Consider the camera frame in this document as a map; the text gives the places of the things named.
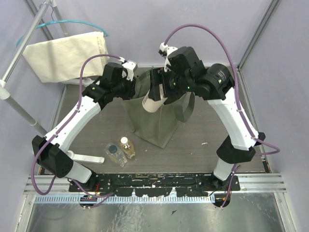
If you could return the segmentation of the teal clothes hanger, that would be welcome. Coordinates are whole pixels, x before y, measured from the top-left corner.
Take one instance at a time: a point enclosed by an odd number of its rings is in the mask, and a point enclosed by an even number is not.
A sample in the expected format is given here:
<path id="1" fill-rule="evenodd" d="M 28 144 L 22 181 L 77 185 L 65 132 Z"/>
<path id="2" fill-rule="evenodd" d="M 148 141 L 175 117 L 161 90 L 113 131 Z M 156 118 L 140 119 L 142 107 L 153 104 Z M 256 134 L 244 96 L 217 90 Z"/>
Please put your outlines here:
<path id="1" fill-rule="evenodd" d="M 109 34 L 107 33 L 107 31 L 105 29 L 103 29 L 102 27 L 95 25 L 93 23 L 90 22 L 85 22 L 85 21 L 81 21 L 81 20 L 55 20 L 55 21 L 50 21 L 50 22 L 45 22 L 42 24 L 39 24 L 36 29 L 40 29 L 49 25 L 54 25 L 54 24 L 64 24 L 64 23 L 77 23 L 77 24 L 83 24 L 83 25 L 87 25 L 90 27 L 94 27 L 98 30 L 100 30 L 101 32 L 103 32 L 104 37 L 108 37 Z"/>

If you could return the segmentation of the white metal clothes rack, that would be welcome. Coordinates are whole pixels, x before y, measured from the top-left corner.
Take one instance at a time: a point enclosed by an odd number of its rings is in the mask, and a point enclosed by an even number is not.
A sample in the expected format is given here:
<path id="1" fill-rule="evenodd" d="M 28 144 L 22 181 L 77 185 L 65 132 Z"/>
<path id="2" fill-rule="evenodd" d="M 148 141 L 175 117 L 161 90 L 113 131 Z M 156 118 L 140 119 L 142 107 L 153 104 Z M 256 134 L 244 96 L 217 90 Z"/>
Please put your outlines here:
<path id="1" fill-rule="evenodd" d="M 59 0 L 64 19 L 77 19 L 107 28 L 106 1 Z M 21 0 L 0 2 L 0 72 L 4 73 L 14 56 L 17 40 L 33 21 Z M 62 84 L 43 84 L 21 57 L 8 79 L 6 89 L 34 119 L 48 130 L 55 121 Z M 28 173 L 34 156 L 31 141 L 38 132 L 7 101 L 0 102 L 0 167 Z"/>

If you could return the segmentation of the olive green canvas bag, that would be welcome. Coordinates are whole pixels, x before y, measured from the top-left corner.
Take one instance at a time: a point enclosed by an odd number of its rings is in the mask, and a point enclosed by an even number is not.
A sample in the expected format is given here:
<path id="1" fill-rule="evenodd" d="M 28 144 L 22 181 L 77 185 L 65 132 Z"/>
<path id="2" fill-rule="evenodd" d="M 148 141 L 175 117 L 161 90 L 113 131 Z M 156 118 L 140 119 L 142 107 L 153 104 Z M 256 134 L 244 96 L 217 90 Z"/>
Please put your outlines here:
<path id="1" fill-rule="evenodd" d="M 158 70 L 151 68 L 142 73 L 136 80 L 135 95 L 130 100 L 123 100 L 122 105 L 133 126 L 133 133 L 157 147 L 165 148 L 178 125 L 185 123 L 192 115 L 195 95 L 191 93 L 186 109 L 183 109 L 183 103 L 187 93 L 171 104 L 162 105 L 154 113 L 144 110 L 142 102 L 150 90 L 150 72 Z"/>

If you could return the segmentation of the clear bottle with dark cap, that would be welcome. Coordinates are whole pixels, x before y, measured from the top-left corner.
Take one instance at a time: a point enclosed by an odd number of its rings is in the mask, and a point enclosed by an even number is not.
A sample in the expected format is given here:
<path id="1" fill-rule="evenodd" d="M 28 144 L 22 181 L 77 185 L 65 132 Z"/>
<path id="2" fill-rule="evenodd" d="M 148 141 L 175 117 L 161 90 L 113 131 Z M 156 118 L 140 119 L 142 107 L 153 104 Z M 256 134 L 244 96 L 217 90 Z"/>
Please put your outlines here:
<path id="1" fill-rule="evenodd" d="M 120 167 L 124 167 L 127 163 L 127 159 L 123 150 L 115 144 L 108 143 L 105 147 L 105 152 L 110 157 L 110 159 L 116 164 L 118 164 Z"/>

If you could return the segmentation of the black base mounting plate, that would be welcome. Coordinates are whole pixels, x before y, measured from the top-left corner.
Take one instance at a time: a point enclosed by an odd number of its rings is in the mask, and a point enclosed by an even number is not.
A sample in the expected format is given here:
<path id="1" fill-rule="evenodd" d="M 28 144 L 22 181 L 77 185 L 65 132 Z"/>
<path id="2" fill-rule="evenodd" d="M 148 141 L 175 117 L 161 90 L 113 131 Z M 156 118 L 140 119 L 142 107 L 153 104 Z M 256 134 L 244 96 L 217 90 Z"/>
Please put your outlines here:
<path id="1" fill-rule="evenodd" d="M 239 191 L 237 176 L 221 182 L 207 173 L 165 173 L 165 174 L 97 174 L 92 178 L 91 188 L 81 184 L 86 191 L 95 191 L 99 195 L 113 192 L 119 197 L 159 197 L 169 196 L 176 191 L 177 197 L 208 196 L 213 191 Z"/>

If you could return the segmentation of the cream bottle with beige cap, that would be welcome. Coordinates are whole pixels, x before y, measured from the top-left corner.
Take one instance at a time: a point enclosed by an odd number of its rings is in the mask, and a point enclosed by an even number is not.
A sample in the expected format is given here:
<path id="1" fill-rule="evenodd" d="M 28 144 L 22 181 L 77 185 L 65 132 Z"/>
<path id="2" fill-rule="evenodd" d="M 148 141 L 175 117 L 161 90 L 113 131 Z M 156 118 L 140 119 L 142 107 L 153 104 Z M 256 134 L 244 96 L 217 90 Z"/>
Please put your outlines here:
<path id="1" fill-rule="evenodd" d="M 154 87 L 150 88 L 150 90 L 145 95 L 144 99 L 142 100 L 142 106 L 144 110 L 149 113 L 155 113 L 167 100 L 164 96 L 163 85 L 159 84 L 159 100 L 155 101 L 151 98 L 151 90 L 154 90 Z"/>

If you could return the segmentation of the amber bottle with white cap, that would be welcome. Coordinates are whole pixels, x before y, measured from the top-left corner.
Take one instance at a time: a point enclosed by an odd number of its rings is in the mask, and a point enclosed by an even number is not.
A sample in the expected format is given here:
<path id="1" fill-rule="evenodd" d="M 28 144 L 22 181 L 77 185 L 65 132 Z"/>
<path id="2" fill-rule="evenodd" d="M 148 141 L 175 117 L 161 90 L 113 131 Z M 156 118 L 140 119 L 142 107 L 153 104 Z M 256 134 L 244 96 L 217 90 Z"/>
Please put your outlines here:
<path id="1" fill-rule="evenodd" d="M 136 152 L 133 143 L 125 136 L 119 139 L 119 145 L 128 159 L 135 159 Z"/>

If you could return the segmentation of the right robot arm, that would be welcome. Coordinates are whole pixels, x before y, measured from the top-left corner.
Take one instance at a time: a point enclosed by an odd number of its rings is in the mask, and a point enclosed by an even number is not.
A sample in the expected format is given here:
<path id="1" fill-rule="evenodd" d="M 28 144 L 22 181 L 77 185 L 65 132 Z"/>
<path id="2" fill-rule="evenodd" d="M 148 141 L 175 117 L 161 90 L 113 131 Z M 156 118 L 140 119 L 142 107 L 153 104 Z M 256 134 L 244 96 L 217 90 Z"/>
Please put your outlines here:
<path id="1" fill-rule="evenodd" d="M 182 109 L 176 100 L 191 93 L 205 100 L 217 113 L 228 132 L 217 149 L 218 161 L 212 172 L 212 186 L 223 190 L 235 164 L 249 162 L 255 155 L 254 147 L 265 134 L 258 132 L 248 120 L 236 99 L 236 81 L 229 69 L 220 63 L 206 68 L 190 46 L 180 48 L 162 44 L 159 54 L 165 57 L 164 67 L 150 71 L 150 90 L 142 101 L 143 108 L 156 112 L 163 104 Z"/>

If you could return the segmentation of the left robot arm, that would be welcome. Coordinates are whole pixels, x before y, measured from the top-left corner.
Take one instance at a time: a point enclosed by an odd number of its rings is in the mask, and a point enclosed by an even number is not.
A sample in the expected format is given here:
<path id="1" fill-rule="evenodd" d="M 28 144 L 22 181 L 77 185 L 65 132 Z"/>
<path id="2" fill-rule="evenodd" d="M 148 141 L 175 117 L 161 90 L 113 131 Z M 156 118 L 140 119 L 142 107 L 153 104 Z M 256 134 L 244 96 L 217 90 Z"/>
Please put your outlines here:
<path id="1" fill-rule="evenodd" d="M 103 75 L 84 89 L 81 99 L 66 117 L 45 136 L 32 140 L 37 164 L 58 178 L 67 177 L 79 182 L 85 191 L 97 185 L 93 171 L 74 161 L 67 152 L 84 126 L 114 98 L 128 100 L 134 95 L 137 64 L 109 62 Z"/>

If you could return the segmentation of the cream canvas cloth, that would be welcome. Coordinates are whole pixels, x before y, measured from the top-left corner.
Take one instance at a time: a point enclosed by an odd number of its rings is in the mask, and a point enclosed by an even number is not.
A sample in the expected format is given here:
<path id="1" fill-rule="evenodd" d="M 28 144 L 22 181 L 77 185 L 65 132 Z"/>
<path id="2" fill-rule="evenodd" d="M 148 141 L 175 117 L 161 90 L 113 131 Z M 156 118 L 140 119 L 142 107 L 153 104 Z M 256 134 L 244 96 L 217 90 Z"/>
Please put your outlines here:
<path id="1" fill-rule="evenodd" d="M 80 77 L 84 62 L 107 54 L 104 33 L 94 31 L 26 46 L 23 57 L 43 83 L 60 83 Z"/>

